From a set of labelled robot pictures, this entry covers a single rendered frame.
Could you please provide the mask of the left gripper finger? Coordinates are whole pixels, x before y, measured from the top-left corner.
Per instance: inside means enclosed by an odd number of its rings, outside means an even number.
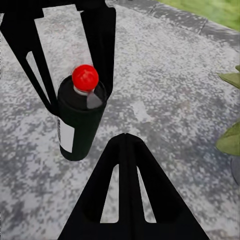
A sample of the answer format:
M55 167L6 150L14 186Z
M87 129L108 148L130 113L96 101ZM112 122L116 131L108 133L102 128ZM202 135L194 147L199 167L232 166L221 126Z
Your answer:
M75 3L77 10L81 11L93 68L98 72L99 81L109 98L113 92L116 10L107 7L106 0L75 0Z
M9 44L13 54L22 66L25 74L33 84L45 107L57 117L62 117L56 92L43 52L35 19L43 18L42 8L21 8L5 12L0 23L0 32ZM28 52L33 53L41 79L46 88L47 99L39 81L26 60Z

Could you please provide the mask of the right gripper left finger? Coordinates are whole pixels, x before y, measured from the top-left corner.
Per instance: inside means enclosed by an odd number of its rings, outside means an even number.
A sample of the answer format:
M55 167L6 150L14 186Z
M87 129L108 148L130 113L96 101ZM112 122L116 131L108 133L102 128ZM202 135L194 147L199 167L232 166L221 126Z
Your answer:
M118 222L100 223L117 164ZM58 240L134 240L125 133L108 141Z

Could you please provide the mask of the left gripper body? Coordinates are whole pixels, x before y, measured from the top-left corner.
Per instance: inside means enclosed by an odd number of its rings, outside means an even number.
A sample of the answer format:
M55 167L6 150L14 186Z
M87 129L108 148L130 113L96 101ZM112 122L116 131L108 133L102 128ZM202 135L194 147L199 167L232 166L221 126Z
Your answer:
M16 9L68 6L74 3L75 0L0 0L0 14Z

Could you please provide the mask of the insectifuge atomizer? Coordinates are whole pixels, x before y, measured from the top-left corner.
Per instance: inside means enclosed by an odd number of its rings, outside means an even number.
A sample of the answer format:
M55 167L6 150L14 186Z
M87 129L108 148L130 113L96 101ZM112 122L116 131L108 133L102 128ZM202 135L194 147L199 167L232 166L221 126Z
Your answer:
M107 106L107 91L93 66L76 67L59 85L57 117L60 153L71 162L85 159Z

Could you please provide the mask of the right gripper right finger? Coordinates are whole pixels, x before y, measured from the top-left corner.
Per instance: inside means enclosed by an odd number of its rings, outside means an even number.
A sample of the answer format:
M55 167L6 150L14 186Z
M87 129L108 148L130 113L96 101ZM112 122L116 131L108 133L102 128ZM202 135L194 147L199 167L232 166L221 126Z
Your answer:
M145 142L125 134L133 240L210 240ZM156 223L145 220L139 168Z

